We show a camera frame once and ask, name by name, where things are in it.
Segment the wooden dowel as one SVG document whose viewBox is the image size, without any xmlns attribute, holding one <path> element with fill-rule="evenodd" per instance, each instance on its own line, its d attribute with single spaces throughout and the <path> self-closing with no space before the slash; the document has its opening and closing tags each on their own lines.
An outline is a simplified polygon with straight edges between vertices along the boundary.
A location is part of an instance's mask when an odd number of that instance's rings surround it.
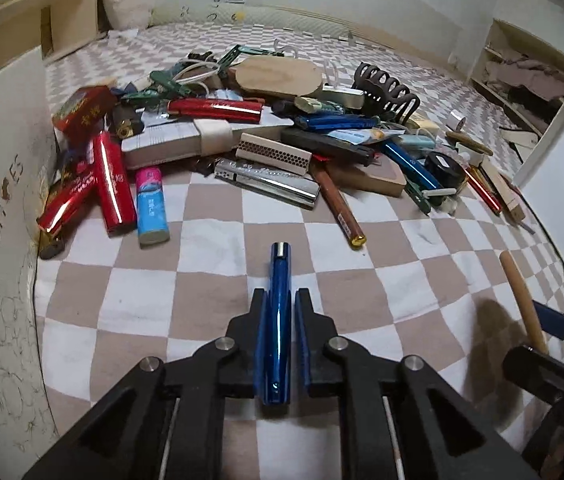
<svg viewBox="0 0 564 480">
<path fill-rule="evenodd" d="M 498 258 L 515 297 L 530 346 L 536 351 L 547 354 L 548 349 L 543 330 L 524 277 L 510 252 L 504 250 Z"/>
</svg>

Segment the shiny blue pen tube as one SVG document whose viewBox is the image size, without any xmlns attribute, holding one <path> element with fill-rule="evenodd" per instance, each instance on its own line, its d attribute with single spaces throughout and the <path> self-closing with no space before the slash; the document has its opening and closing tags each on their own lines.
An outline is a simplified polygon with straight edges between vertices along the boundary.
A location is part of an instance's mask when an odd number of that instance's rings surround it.
<svg viewBox="0 0 564 480">
<path fill-rule="evenodd" d="M 291 396 L 291 245 L 271 246 L 269 289 L 259 327 L 258 394 L 265 406 L 282 406 Z"/>
</svg>

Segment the pink blue lighter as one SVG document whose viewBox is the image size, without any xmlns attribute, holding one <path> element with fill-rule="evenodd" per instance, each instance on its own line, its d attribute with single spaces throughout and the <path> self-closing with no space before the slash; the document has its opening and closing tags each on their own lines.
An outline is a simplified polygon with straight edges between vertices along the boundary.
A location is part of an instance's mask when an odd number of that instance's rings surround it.
<svg viewBox="0 0 564 480">
<path fill-rule="evenodd" d="M 170 238 L 163 177 L 157 167 L 145 167 L 136 172 L 137 231 L 141 247 L 167 242 Z"/>
</svg>

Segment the checkered bed sheet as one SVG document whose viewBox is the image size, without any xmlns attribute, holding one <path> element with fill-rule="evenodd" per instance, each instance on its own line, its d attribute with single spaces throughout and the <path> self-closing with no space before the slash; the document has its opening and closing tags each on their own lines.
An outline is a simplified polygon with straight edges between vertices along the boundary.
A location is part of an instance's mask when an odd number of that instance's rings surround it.
<svg viewBox="0 0 564 480">
<path fill-rule="evenodd" d="M 48 101 L 54 112 L 87 84 L 114 77 L 126 84 L 191 51 L 271 49 L 276 39 L 331 73 L 337 67 L 345 88 L 360 62 L 378 65 L 421 98 L 419 114 L 441 125 L 457 110 L 465 131 L 494 151 L 493 165 L 510 176 L 519 168 L 498 132 L 513 126 L 501 107 L 463 78 L 359 40 L 256 26 L 153 27 L 96 41 L 48 66 Z M 548 406 L 502 376 L 506 351 L 526 334 L 500 252 L 510 251 L 534 298 L 564 312 L 564 267 L 530 212 L 532 234 L 496 216 L 470 186 L 452 216 L 426 216 L 408 195 L 343 192 L 367 236 L 356 252 L 323 200 L 306 210 L 185 165 L 161 172 L 167 243 L 142 249 L 134 232 L 108 237 L 91 203 L 65 252 L 38 263 L 38 341 L 60 436 L 140 359 L 181 359 L 222 336 L 248 310 L 254 288 L 267 287 L 271 245 L 285 240 L 293 290 L 309 288 L 314 309 L 333 318 L 340 334 L 390 360 L 418 354 L 510 445 L 524 448 Z M 227 400 L 223 478 L 340 479 L 337 404 L 296 391 L 282 417 L 265 415 L 254 400 Z"/>
</svg>

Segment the red foil tube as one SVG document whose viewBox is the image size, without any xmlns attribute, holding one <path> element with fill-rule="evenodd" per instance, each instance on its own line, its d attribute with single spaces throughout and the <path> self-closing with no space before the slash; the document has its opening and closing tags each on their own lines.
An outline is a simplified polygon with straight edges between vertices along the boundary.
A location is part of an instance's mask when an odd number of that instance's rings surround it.
<svg viewBox="0 0 564 480">
<path fill-rule="evenodd" d="M 128 232 L 137 225 L 137 213 L 122 160 L 122 149 L 105 130 L 93 138 L 92 148 L 94 174 L 107 234 L 114 236 Z"/>
</svg>

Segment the wooden stick block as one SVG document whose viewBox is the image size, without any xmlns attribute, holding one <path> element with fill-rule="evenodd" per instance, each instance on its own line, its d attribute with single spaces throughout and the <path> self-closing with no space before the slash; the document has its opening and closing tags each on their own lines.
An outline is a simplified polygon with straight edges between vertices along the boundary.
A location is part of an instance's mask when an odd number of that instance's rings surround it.
<svg viewBox="0 0 564 480">
<path fill-rule="evenodd" d="M 519 203 L 516 193 L 510 188 L 502 174 L 498 172 L 498 169 L 490 162 L 490 159 L 484 158 L 480 162 L 479 169 L 495 190 L 495 194 L 498 196 L 506 214 L 517 223 L 524 221 L 526 214 Z"/>
</svg>

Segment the silver harmonica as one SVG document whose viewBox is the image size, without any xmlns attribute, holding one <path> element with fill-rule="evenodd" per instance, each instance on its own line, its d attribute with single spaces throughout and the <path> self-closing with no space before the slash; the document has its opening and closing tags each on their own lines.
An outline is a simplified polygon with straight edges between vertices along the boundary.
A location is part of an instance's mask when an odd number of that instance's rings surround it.
<svg viewBox="0 0 564 480">
<path fill-rule="evenodd" d="M 320 196 L 317 182 L 285 170 L 227 158 L 218 158 L 213 170 L 216 178 L 307 209 Z"/>
</svg>

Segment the brown pen gold tip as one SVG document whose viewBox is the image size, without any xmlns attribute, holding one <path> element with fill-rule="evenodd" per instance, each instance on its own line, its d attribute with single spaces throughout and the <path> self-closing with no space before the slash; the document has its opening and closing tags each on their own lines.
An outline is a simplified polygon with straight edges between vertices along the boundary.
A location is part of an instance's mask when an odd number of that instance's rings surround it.
<svg viewBox="0 0 564 480">
<path fill-rule="evenodd" d="M 321 194 L 340 229 L 343 230 L 348 244 L 353 249 L 361 249 L 367 242 L 367 237 L 329 172 L 321 162 L 313 162 L 310 165 L 310 174 L 318 183 Z"/>
</svg>

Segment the white shoe box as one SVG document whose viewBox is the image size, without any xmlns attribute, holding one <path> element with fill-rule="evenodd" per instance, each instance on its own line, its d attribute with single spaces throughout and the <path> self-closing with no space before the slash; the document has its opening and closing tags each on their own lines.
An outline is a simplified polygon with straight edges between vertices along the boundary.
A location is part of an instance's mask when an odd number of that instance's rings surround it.
<svg viewBox="0 0 564 480">
<path fill-rule="evenodd" d="M 19 479 L 50 448 L 34 288 L 36 219 L 55 164 L 55 136 L 38 49 L 0 70 L 0 478 Z"/>
</svg>

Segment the white tape roll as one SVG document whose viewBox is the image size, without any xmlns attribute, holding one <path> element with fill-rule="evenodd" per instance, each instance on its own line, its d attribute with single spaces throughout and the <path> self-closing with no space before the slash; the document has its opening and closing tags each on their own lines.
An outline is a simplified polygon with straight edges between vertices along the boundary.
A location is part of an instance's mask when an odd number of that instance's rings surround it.
<svg viewBox="0 0 564 480">
<path fill-rule="evenodd" d="M 450 131 L 461 132 L 465 126 L 466 117 L 458 110 L 451 110 L 449 116 L 444 121 L 446 128 Z"/>
</svg>

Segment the red cigarette box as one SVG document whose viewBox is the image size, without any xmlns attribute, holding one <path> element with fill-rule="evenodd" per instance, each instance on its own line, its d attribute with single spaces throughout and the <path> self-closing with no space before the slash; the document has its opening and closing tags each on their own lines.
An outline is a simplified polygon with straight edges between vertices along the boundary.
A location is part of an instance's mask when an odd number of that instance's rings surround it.
<svg viewBox="0 0 564 480">
<path fill-rule="evenodd" d="M 116 102 L 116 96 L 107 86 L 81 87 L 53 115 L 53 126 L 67 138 L 85 136 Z"/>
</svg>

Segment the red lighter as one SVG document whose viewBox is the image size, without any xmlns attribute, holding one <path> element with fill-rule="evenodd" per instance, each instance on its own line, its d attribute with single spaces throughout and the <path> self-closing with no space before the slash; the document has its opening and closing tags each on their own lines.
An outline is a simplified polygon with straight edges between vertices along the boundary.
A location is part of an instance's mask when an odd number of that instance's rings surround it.
<svg viewBox="0 0 564 480">
<path fill-rule="evenodd" d="M 172 116 L 218 119 L 244 124 L 260 122 L 262 109 L 263 105 L 259 102 L 198 98 L 172 100 L 167 106 L 167 112 Z"/>
</svg>

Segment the brown hair claw clip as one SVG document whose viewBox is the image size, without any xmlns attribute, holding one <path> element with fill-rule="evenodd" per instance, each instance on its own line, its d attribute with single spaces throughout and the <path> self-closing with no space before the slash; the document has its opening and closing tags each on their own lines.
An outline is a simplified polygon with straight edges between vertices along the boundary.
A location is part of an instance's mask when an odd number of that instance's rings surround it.
<svg viewBox="0 0 564 480">
<path fill-rule="evenodd" d="M 352 89 L 363 93 L 363 115 L 377 116 L 396 124 L 405 125 L 421 105 L 419 96 L 406 84 L 369 63 L 361 63 L 355 70 Z"/>
</svg>

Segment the oval wooden block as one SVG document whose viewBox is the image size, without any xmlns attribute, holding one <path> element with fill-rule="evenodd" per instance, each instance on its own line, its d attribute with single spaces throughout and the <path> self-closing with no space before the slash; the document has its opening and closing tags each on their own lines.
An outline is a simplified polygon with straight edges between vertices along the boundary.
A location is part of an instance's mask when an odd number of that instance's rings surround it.
<svg viewBox="0 0 564 480">
<path fill-rule="evenodd" d="M 243 92 L 254 96 L 294 99 L 312 96 L 323 87 L 321 68 L 300 58 L 250 55 L 227 73 Z"/>
</svg>

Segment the pile of pink clothes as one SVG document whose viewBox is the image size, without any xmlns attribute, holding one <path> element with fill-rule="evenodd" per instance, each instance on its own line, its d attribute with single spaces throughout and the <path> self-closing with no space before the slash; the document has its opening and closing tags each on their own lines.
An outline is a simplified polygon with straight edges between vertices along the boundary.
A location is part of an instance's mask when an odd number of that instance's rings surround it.
<svg viewBox="0 0 564 480">
<path fill-rule="evenodd" d="M 483 73 L 487 84 L 504 92 L 524 88 L 545 102 L 564 98 L 562 70 L 515 50 L 505 50 L 501 60 L 488 61 Z"/>
</svg>

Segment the green bolster pillow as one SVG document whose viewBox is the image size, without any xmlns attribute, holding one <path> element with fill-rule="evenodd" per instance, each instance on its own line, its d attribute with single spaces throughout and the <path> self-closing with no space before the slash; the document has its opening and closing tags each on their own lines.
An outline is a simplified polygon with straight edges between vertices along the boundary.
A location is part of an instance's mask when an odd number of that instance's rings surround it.
<svg viewBox="0 0 564 480">
<path fill-rule="evenodd" d="M 160 3 L 151 11 L 151 26 L 171 23 L 213 23 L 218 25 L 257 26 L 310 32 L 318 37 L 353 38 L 346 23 L 333 18 L 312 15 L 296 10 L 247 6 L 243 3 L 204 3 L 201 0 L 170 0 Z"/>
</svg>

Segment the wooden bedside shelf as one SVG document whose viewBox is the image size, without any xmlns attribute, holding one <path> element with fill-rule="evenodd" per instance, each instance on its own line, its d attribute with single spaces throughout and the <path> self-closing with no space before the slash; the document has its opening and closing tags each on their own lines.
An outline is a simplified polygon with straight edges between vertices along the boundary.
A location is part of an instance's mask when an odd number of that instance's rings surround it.
<svg viewBox="0 0 564 480">
<path fill-rule="evenodd" d="M 103 35 L 101 0 L 0 0 L 0 70 L 41 49 L 52 63 Z"/>
</svg>

